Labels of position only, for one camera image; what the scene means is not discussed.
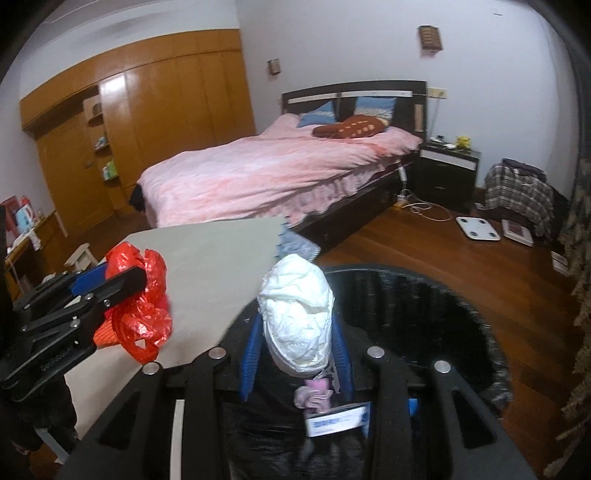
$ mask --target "pink bedspread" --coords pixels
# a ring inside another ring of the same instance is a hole
[[[382,159],[406,155],[421,142],[393,127],[370,138],[315,138],[313,125],[296,128],[297,122],[287,113],[259,136],[183,152],[148,168],[138,183],[155,226],[262,215],[285,215],[295,225],[354,194],[385,168]],[[326,187],[320,195],[306,197],[319,184]]]

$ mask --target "white plastic bag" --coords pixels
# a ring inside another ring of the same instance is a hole
[[[327,366],[335,297],[322,270],[288,255],[265,276],[258,302],[277,367],[294,377],[309,377]]]

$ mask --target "power outlet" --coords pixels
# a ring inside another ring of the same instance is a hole
[[[428,88],[427,96],[431,98],[447,98],[447,91],[442,88]]]

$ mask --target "dark wooden headboard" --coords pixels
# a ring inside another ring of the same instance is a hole
[[[390,125],[426,140],[427,82],[419,80],[369,80],[306,88],[282,95],[283,113],[307,113],[332,100],[337,120],[342,122],[355,109],[358,96],[396,97]]]

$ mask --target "black nightstand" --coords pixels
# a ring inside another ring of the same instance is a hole
[[[427,202],[469,213],[480,152],[422,145],[415,166],[414,193]]]

